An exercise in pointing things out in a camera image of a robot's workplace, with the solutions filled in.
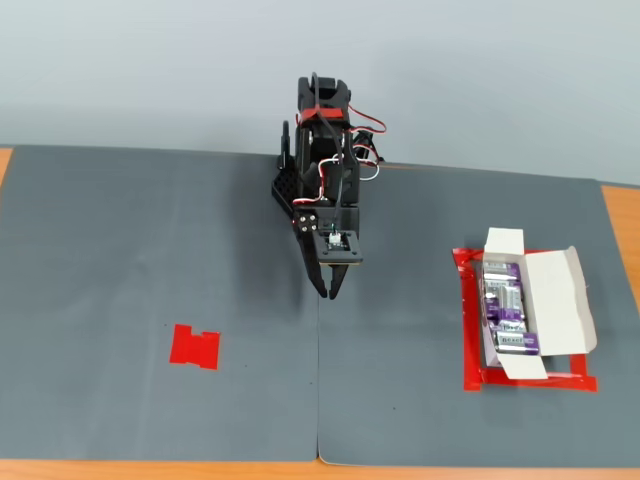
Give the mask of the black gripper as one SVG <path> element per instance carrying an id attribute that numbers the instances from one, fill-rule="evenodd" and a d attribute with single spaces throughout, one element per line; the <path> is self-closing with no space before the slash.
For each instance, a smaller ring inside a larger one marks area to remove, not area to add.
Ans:
<path id="1" fill-rule="evenodd" d="M 334 206 L 320 206 L 314 210 L 294 209 L 292 225 L 304 261 L 308 279 L 322 298 L 334 300 L 342 286 L 348 264 L 331 266 L 331 284 L 329 294 L 322 278 L 321 266 L 314 243 L 314 234 L 320 231 L 354 231 L 360 230 L 359 208 L 357 206 L 336 209 Z"/>

